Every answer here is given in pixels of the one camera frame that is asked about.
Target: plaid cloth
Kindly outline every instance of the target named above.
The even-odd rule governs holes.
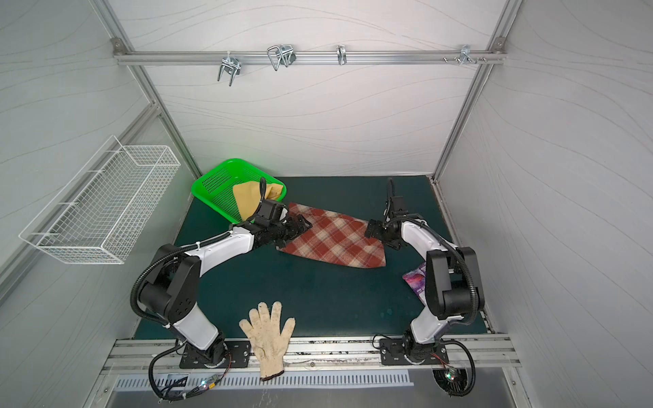
[[[288,209],[293,215],[303,215],[313,224],[313,228],[280,251],[354,268],[385,266],[385,251],[381,241],[365,238],[366,221],[294,202],[288,205]]]

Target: wire mesh basket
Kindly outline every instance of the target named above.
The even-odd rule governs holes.
[[[179,167],[168,146],[113,136],[19,237],[66,264],[123,264]]]

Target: yellow cloth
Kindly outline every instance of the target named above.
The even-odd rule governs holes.
[[[240,219],[244,221],[250,215],[254,214],[256,207],[259,206],[259,202],[261,201],[259,182],[248,181],[247,183],[236,184],[233,188],[238,212],[240,212]],[[268,184],[268,187],[265,189],[265,198],[276,200],[281,196],[282,191],[283,185]]]

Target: black mounting plate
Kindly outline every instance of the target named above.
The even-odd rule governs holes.
[[[422,362],[409,361],[406,358],[406,350],[404,349],[402,342],[402,339],[379,340],[379,347],[381,348],[381,364],[384,366],[421,366],[427,364],[441,364],[440,360],[438,360],[436,357],[433,357],[430,353],[425,353],[424,360]],[[424,346],[425,349],[430,351],[430,348],[433,345],[429,344]],[[445,346],[437,347],[436,355],[444,360],[445,363],[449,363],[449,357],[447,357],[447,350]]]
[[[251,345],[248,341],[225,341],[227,352],[231,355],[231,368],[245,368],[249,364]],[[206,368],[200,361],[203,358],[197,353],[196,348],[186,345],[183,349],[182,360],[179,361],[179,368],[193,369]],[[228,360],[222,361],[216,368],[227,368]]]

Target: green mat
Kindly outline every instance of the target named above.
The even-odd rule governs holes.
[[[285,203],[296,202],[368,220],[380,219],[386,177],[295,177],[281,179]],[[450,240],[436,198],[424,176],[394,177],[397,195],[412,212]],[[229,222],[194,199],[176,245],[205,240],[226,231]],[[294,317],[294,336],[401,334],[422,311],[422,303],[402,279],[423,259],[410,247],[386,248],[384,268],[357,269],[304,259],[276,251],[273,245],[231,258],[207,272],[198,305],[226,337],[245,337],[238,322],[259,302],[283,304],[282,321]],[[454,333],[486,333],[479,318]],[[135,339],[172,338],[170,332],[142,321]]]

